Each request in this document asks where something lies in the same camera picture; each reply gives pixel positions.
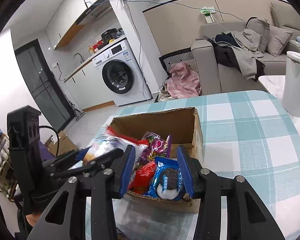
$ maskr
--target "ceiling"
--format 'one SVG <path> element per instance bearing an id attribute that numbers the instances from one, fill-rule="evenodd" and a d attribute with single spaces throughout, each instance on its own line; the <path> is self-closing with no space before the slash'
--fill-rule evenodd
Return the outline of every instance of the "ceiling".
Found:
<path id="1" fill-rule="evenodd" d="M 12 41 L 43 30 L 63 0 L 26 0 L 13 14 L 4 29 L 11 29 Z"/>

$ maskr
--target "metal screw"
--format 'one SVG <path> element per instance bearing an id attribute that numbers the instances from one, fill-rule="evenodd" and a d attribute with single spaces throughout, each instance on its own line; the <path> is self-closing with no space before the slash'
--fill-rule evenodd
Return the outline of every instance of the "metal screw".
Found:
<path id="1" fill-rule="evenodd" d="M 105 175 L 110 175 L 110 174 L 112 173 L 112 171 L 113 171 L 113 170 L 111 170 L 111 169 L 105 169 L 105 170 L 103 171 L 103 174 L 105 174 Z"/>
<path id="2" fill-rule="evenodd" d="M 202 168 L 200 170 L 200 172 L 201 172 L 201 174 L 204 174 L 204 175 L 208 175 L 210 173 L 209 169 L 207 169 L 207 168 Z"/>
<path id="3" fill-rule="evenodd" d="M 238 182 L 244 182 L 245 179 L 244 179 L 244 177 L 242 177 L 242 176 L 238 176 L 238 177 L 237 177 L 237 181 L 238 181 Z"/>
<path id="4" fill-rule="evenodd" d="M 75 183 L 77 181 L 77 177 L 70 177 L 69 179 L 68 179 L 68 182 L 69 183 Z"/>

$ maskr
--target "oreo cookie package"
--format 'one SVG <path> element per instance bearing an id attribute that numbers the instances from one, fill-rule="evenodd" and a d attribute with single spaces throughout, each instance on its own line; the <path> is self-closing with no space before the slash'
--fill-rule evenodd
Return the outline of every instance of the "oreo cookie package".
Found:
<path id="1" fill-rule="evenodd" d="M 181 200 L 186 193 L 178 161 L 156 157 L 154 177 L 146 195 L 162 199 Z"/>

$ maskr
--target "washing machine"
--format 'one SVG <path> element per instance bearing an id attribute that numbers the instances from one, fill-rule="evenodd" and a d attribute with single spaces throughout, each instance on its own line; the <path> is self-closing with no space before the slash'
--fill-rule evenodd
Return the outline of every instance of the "washing machine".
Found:
<path id="1" fill-rule="evenodd" d="M 117 106 L 152 98 L 126 39 L 103 51 L 94 62 L 95 68 L 102 72 L 102 79 L 111 91 L 112 100 Z"/>

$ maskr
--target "table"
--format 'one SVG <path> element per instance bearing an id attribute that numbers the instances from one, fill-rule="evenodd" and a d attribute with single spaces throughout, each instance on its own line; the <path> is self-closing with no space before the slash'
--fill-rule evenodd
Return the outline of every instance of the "table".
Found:
<path id="1" fill-rule="evenodd" d="M 189 106 L 198 110 L 204 141 L 204 166 L 219 176 L 244 176 L 275 218 L 285 238 L 296 239 L 300 234 L 300 137 L 280 102 L 263 91 L 243 91 L 132 106 L 120 110 L 117 116 Z M 90 239 L 89 201 L 87 240 Z M 117 227 L 131 240 L 193 239 L 197 214 L 167 212 L 142 205 L 129 196 L 113 200 L 113 206 Z M 222 197 L 221 206 L 220 239 L 225 240 L 225 197 Z"/>
<path id="2" fill-rule="evenodd" d="M 264 86 L 264 88 L 273 96 L 275 96 L 279 102 L 282 100 L 285 75 L 277 76 L 261 76 L 258 81 Z M 296 127 L 298 134 L 300 135 L 300 118 L 289 114 L 294 126 Z"/>

